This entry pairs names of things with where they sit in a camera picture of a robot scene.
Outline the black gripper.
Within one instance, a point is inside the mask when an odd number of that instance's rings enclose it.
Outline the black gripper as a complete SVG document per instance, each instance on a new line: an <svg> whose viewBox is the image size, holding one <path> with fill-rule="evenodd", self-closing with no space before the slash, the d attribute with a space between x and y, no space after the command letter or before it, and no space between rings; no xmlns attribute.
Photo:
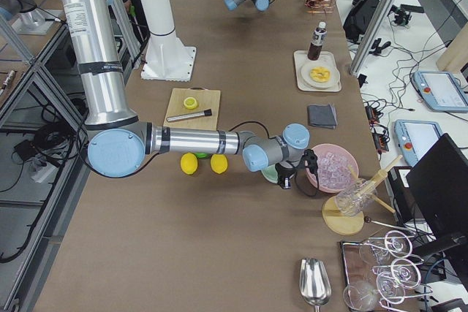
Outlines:
<svg viewBox="0 0 468 312"><path fill-rule="evenodd" d="M289 167L282 166L280 163L275 164L275 170L277 172L277 184L282 189L290 189L290 179L295 176L297 171L307 169L310 173L314 174L316 181L318 178L318 158L312 149L306 149L303 152L299 162L294 165L291 161L286 161Z"/></svg>

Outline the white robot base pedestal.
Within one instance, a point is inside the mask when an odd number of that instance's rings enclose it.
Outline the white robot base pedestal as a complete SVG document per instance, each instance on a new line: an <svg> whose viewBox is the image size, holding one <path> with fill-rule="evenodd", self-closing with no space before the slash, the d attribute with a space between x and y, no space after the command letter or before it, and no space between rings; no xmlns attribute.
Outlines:
<svg viewBox="0 0 468 312"><path fill-rule="evenodd" d="M188 82L192 76L196 48L178 38L170 0L141 0L149 40L141 77L145 80Z"/></svg>

